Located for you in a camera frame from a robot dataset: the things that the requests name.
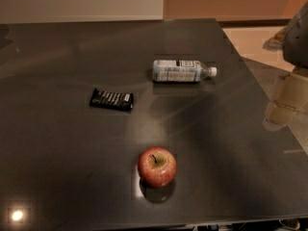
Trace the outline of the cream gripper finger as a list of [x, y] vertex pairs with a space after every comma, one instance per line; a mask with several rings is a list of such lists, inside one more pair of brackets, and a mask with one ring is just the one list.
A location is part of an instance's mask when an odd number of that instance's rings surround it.
[[308, 69], [295, 67], [279, 75], [265, 111], [267, 126], [286, 126], [308, 103]]

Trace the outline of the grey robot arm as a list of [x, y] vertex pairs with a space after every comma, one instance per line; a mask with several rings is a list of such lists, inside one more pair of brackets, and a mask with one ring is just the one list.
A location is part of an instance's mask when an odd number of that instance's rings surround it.
[[276, 80], [263, 121], [269, 131], [285, 127], [308, 103], [308, 2], [288, 23], [282, 53], [295, 68]]

